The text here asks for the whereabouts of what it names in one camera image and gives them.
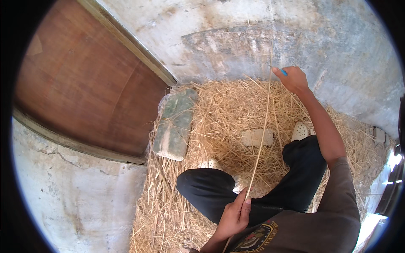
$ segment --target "wooden door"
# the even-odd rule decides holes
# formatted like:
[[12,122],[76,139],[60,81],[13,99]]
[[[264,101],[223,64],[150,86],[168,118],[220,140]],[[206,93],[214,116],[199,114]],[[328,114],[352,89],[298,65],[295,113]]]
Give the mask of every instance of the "wooden door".
[[168,86],[74,0],[59,0],[31,41],[15,102],[85,144],[142,156]]

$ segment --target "dry straw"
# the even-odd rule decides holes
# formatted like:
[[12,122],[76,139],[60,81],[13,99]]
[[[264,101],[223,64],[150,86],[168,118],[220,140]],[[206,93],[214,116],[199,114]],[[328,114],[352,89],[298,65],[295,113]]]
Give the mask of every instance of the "dry straw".
[[[262,128],[266,85],[266,81],[251,78],[193,84],[198,92],[198,102],[194,108],[187,155],[177,162],[149,152],[147,180],[138,202],[130,253],[184,252],[183,246],[199,249],[206,243],[216,225],[177,192],[176,178],[183,171],[197,168],[202,161],[215,157],[225,172],[239,175],[244,187],[249,185],[258,147],[245,147],[241,143],[241,132]],[[291,139],[295,123],[302,121],[308,129],[313,128],[302,103],[280,83],[271,82],[270,96],[269,111],[272,113],[269,113],[267,123],[275,141],[271,146],[262,147],[253,182],[255,188],[251,191],[253,198],[268,193],[288,172],[281,152]],[[372,180],[383,168],[387,148],[384,144],[376,145],[373,137],[367,134],[371,126],[339,114],[331,107],[327,107],[327,111],[343,137],[363,219],[367,209],[365,197]],[[316,211],[328,176],[327,170],[308,212]]]

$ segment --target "person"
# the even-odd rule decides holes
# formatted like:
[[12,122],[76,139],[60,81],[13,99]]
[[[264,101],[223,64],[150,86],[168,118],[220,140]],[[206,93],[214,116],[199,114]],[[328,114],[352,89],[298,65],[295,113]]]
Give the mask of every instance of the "person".
[[[305,73],[295,66],[272,68],[296,94],[311,117],[316,135],[296,139],[283,149],[290,171],[262,198],[237,195],[235,181],[222,170],[186,170],[177,189],[197,210],[218,224],[202,253],[225,252],[352,252],[360,232],[360,216],[345,146],[329,115],[308,88]],[[330,177],[317,212],[305,213],[326,165]]]

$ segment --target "stone block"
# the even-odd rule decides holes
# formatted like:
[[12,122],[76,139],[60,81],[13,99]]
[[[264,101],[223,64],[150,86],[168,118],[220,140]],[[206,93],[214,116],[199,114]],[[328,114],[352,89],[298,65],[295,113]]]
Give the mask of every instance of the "stone block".
[[[242,143],[243,145],[250,146],[260,146],[260,141],[262,140],[263,128],[255,130],[246,130],[242,132]],[[273,131],[271,129],[266,129],[264,132],[263,146],[269,146],[273,143]]]
[[170,94],[166,98],[159,122],[153,152],[159,156],[181,161],[185,157],[193,118],[192,107],[197,101],[193,89]]
[[375,143],[384,143],[385,142],[385,132],[379,128],[373,129],[373,136],[375,137]]

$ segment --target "dark gray t-shirt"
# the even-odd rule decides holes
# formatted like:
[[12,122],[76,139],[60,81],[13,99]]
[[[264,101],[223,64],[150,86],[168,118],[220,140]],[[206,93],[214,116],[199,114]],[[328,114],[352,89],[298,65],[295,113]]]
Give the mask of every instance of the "dark gray t-shirt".
[[352,174],[347,158],[341,157],[316,213],[284,210],[236,234],[226,252],[352,252],[359,232]]

